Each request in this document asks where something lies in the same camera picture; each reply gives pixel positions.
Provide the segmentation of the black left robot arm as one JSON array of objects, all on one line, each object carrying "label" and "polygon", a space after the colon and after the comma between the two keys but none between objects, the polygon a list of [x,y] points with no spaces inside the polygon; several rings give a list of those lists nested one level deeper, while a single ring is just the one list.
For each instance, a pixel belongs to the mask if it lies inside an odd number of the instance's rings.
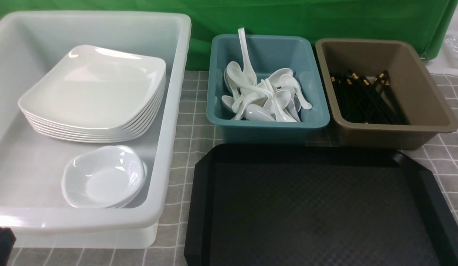
[{"label": "black left robot arm", "polygon": [[11,228],[0,227],[0,266],[7,265],[16,239]]}]

